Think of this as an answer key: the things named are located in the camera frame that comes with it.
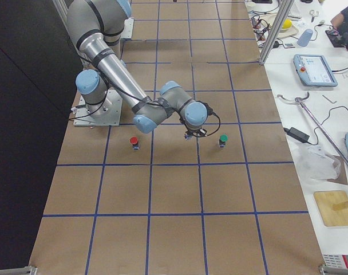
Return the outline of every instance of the green button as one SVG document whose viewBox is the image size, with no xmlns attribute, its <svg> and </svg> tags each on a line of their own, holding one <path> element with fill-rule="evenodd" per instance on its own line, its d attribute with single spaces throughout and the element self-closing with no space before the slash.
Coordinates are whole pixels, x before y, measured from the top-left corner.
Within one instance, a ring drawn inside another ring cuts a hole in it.
<svg viewBox="0 0 348 275">
<path fill-rule="evenodd" d="M 221 140 L 222 142 L 227 142 L 227 140 L 228 140 L 227 135 L 221 135 L 221 136 L 220 136 L 220 140 Z"/>
</svg>

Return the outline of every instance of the cardboard floor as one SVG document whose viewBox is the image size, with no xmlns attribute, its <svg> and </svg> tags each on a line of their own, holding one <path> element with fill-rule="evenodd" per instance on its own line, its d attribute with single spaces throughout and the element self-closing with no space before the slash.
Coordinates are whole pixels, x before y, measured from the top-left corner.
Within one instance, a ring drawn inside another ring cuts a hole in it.
<svg viewBox="0 0 348 275">
<path fill-rule="evenodd" d="M 319 274 L 244 3 L 134 0 L 132 10 L 122 59 L 136 81 L 154 98 L 175 80 L 222 127 L 186 141 L 173 115 L 143 134 L 125 104 L 119 127 L 69 124 L 30 264 L 43 275 Z"/>
</svg>

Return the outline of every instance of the metal pole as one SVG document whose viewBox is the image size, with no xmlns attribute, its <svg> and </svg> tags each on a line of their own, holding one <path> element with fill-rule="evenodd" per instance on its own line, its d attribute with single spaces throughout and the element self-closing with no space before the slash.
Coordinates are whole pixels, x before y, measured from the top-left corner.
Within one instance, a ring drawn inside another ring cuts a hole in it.
<svg viewBox="0 0 348 275">
<path fill-rule="evenodd" d="M 0 275 L 36 275 L 37 268 L 27 266 L 25 268 L 3 269 L 0 270 Z"/>
<path fill-rule="evenodd" d="M 68 8 L 66 6 L 66 2 L 64 0 L 52 0 L 52 1 L 54 3 L 54 6 L 56 7 L 56 10 L 58 11 L 58 14 L 60 15 L 60 17 L 62 19 L 62 22 L 65 25 L 66 31 L 68 32 L 68 29 L 67 29 L 67 11 L 68 11 Z M 75 46 L 74 46 L 74 48 L 79 56 L 82 56 L 85 59 L 88 58 L 85 53 L 81 53 Z M 84 68 L 87 68 L 89 66 L 89 63 L 87 61 L 85 61 L 83 59 L 80 59 L 80 60 L 81 60 L 82 66 Z"/>
<path fill-rule="evenodd" d="M 296 102 L 298 102 L 301 107 L 307 112 L 307 114 L 311 117 L 311 119 L 316 123 L 316 125 L 319 127 L 319 129 L 323 132 L 327 140 L 332 144 L 334 149 L 338 152 L 338 154 L 341 156 L 341 158 L 345 161 L 345 163 L 348 166 L 348 158 L 343 154 L 343 152 L 338 148 L 337 144 L 334 142 L 334 140 L 331 138 L 331 136 L 327 133 L 327 131 L 324 129 L 324 127 L 320 124 L 320 122 L 317 120 L 317 118 L 310 112 L 310 110 L 306 107 L 305 103 L 302 101 L 298 101 L 296 99 Z"/>
<path fill-rule="evenodd" d="M 275 18 L 275 21 L 272 25 L 272 28 L 268 34 L 267 40 L 264 43 L 263 49 L 260 53 L 259 57 L 259 64 L 264 65 L 266 63 L 266 59 L 268 55 L 270 54 L 271 49 L 273 48 L 273 45 L 277 39 L 278 33 L 286 20 L 288 13 L 290 12 L 291 6 L 294 3 L 294 0 L 283 0 L 280 8 L 278 10 L 277 16 Z"/>
<path fill-rule="evenodd" d="M 334 275 L 348 275 L 348 269 L 341 268 L 330 268 L 329 266 L 320 266 L 319 270 L 322 275 L 325 274 L 334 274 Z"/>
</svg>

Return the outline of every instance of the power adapter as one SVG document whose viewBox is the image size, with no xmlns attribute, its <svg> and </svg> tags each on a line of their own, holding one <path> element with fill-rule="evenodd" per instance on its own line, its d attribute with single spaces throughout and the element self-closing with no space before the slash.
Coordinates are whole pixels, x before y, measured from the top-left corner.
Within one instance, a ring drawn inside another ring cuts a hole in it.
<svg viewBox="0 0 348 275">
<path fill-rule="evenodd" d="M 291 136 L 292 138 L 297 139 L 302 143 L 307 143 L 307 141 L 309 140 L 309 135 L 306 135 L 305 133 L 297 130 L 294 127 L 291 127 L 290 129 L 284 128 L 283 130 L 288 136 Z"/>
<path fill-rule="evenodd" d="M 276 49 L 279 47 L 279 42 L 278 41 L 275 41 L 275 43 L 273 44 L 273 48 Z"/>
</svg>

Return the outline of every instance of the mounting plate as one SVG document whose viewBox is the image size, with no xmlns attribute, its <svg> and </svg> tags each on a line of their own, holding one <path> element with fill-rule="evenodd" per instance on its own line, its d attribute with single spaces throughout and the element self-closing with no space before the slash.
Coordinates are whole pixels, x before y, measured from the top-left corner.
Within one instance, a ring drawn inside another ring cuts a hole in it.
<svg viewBox="0 0 348 275">
<path fill-rule="evenodd" d="M 130 17 L 124 21 L 124 29 L 121 33 L 121 39 L 124 40 L 131 40 L 132 39 L 132 33 L 133 33 L 133 23 L 135 22 L 135 19 Z"/>
<path fill-rule="evenodd" d="M 93 118 L 91 116 L 82 119 L 75 119 L 73 125 L 75 127 L 97 127 L 97 126 L 119 126 L 122 110 L 122 97 L 114 89 L 109 89 L 106 100 L 112 102 L 112 106 L 101 117 Z M 81 97 L 79 105 L 84 105 L 85 100 Z M 86 116 L 88 112 L 85 108 L 77 110 L 75 117 Z"/>
</svg>

